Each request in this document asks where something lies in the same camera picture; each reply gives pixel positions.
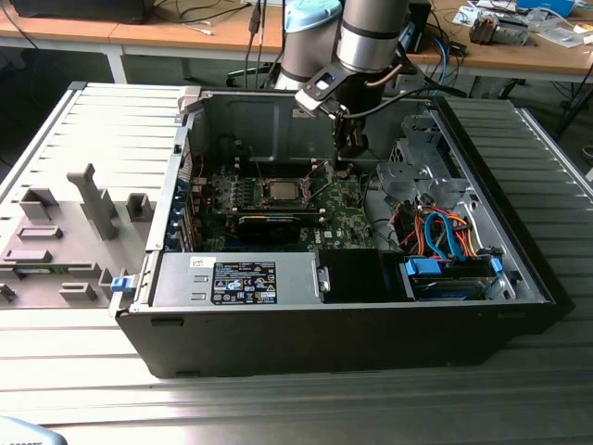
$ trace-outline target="black connector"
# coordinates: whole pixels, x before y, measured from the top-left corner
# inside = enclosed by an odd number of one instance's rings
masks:
[[[466,50],[467,46],[465,44],[453,42],[452,40],[448,43],[448,54],[450,56],[465,57]]]
[[[259,32],[259,25],[261,24],[261,1],[258,0],[253,12],[251,13],[251,20],[249,21],[249,33],[256,35]]]

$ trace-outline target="black cable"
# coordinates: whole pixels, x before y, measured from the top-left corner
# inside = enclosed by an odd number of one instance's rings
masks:
[[[431,23],[426,23],[426,24],[430,25],[430,26],[435,26],[438,29],[439,33],[441,34],[441,42],[443,42],[443,44],[445,44],[445,45],[448,45],[448,41],[449,41],[448,35],[445,32],[445,30],[443,30],[443,28],[441,27],[441,22],[438,20],[438,17],[436,16],[436,14],[432,8],[430,10],[430,13],[435,18],[436,26]]]
[[[259,88],[259,63],[261,62],[261,48],[263,47],[263,39],[266,32],[266,7],[268,6],[268,0],[263,0],[263,11],[261,12],[261,36],[259,37],[259,51],[258,51],[258,64],[256,66],[256,90]]]
[[[251,53],[251,46],[253,45],[253,38],[255,34],[249,35],[249,44],[247,45],[247,51],[245,53],[245,68],[243,69],[243,82],[245,84],[245,88],[247,88],[247,69],[249,67],[249,53]]]
[[[558,93],[560,93],[560,95],[561,95],[562,97],[564,97],[565,99],[568,99],[568,100],[572,100],[572,98],[571,98],[569,95],[566,95],[566,93],[564,93],[564,92],[563,92],[563,90],[561,90],[561,89],[558,87],[558,85],[556,85],[556,83],[555,83],[555,82],[550,82],[550,83],[551,83],[551,84],[552,84],[552,86],[553,86],[553,87],[556,89],[556,91],[557,91]]]
[[[27,42],[29,42],[31,44],[31,46],[35,49],[39,49],[39,46],[37,46],[33,40],[31,40],[29,38],[29,36],[27,34],[25,34],[25,31],[23,31],[19,25],[17,23],[14,22],[14,20],[8,15],[8,12],[6,11],[6,6],[4,5],[4,0],[0,0],[0,4],[2,5],[2,10],[4,11],[4,15],[6,16],[6,18],[8,19],[8,21],[10,23],[12,23],[12,26],[14,26],[15,28],[17,28],[17,30],[19,30],[20,35],[22,35],[25,39],[27,39]]]
[[[342,119],[362,119],[368,116],[371,116],[374,113],[381,111],[384,108],[389,107],[390,105],[395,104],[396,102],[400,101],[401,99],[405,99],[406,97],[410,97],[411,95],[415,95],[417,93],[421,93],[423,91],[443,91],[445,93],[449,93],[450,95],[456,95],[457,97],[467,97],[467,95],[462,92],[462,90],[458,90],[457,88],[451,88],[450,86],[444,85],[428,85],[423,86],[422,88],[416,88],[414,90],[409,90],[406,93],[402,93],[401,95],[395,95],[385,102],[381,103],[380,105],[376,106],[375,108],[368,109],[366,111],[362,111],[361,113],[355,114],[345,114],[342,116]]]
[[[192,11],[197,11],[199,9],[208,9],[210,7],[215,7],[217,6],[222,0],[216,0],[216,2],[214,2],[211,5],[206,5],[206,6],[193,6],[193,7],[188,7],[187,9],[184,9],[182,12],[179,13],[179,20],[183,20],[183,17],[192,12]]]
[[[276,59],[271,64],[270,72],[268,72],[268,77],[266,77],[266,80],[263,83],[264,88],[267,88],[268,85],[270,84],[271,78],[274,74],[274,70],[276,70],[276,67],[278,66],[278,62],[280,61],[280,57],[282,57],[284,54],[284,47],[286,45],[286,25],[284,23],[284,17],[286,17],[285,13],[286,13],[286,0],[282,0],[282,48],[280,48],[280,53],[278,53],[278,56],[276,56]]]
[[[233,9],[227,9],[226,11],[222,11],[222,12],[219,12],[219,13],[217,13],[217,14],[212,14],[211,16],[207,16],[207,17],[200,17],[200,18],[198,18],[198,19],[191,19],[191,20],[177,20],[177,21],[175,21],[175,20],[170,20],[170,19],[167,19],[166,17],[163,17],[163,16],[161,16],[160,14],[158,14],[158,12],[157,12],[157,10],[156,10],[156,9],[153,9],[153,14],[154,14],[155,16],[157,16],[159,19],[161,19],[161,20],[163,20],[163,21],[166,21],[166,22],[168,22],[168,23],[176,23],[176,24],[179,24],[179,25],[183,25],[184,23],[194,23],[194,22],[196,22],[196,21],[203,21],[203,20],[210,20],[210,19],[214,19],[214,18],[216,18],[216,17],[223,16],[224,14],[231,14],[232,12],[241,11],[241,10],[243,10],[243,9],[246,9],[246,8],[250,7],[250,6],[251,6],[251,4],[250,4],[250,3],[245,3],[245,4],[244,4],[244,5],[242,5],[242,6],[239,6],[239,7],[234,7]]]
[[[11,169],[15,166],[15,164],[11,164],[10,162],[4,160],[2,157],[0,157],[0,162],[2,162],[3,164],[7,165]]]

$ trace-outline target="warning label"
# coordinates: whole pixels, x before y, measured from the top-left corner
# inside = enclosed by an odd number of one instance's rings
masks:
[[[212,278],[214,304],[276,304],[276,263],[217,262]]]

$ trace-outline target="metal bracket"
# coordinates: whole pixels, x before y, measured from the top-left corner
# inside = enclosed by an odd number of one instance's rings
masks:
[[[198,85],[185,86],[177,98],[177,108],[180,114],[188,114],[198,109],[202,87]]]

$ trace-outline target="blue plastic clip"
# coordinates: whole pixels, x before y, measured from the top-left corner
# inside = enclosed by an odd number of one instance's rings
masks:
[[[440,275],[441,266],[434,258],[412,258],[406,261],[406,272],[412,275]]]
[[[490,260],[490,265],[492,266],[492,270],[496,274],[502,273],[502,271],[504,270],[504,268],[502,267],[502,263],[498,258],[493,258],[492,260]]]
[[[111,280],[111,291],[113,292],[133,292],[132,278],[130,276],[116,276]]]

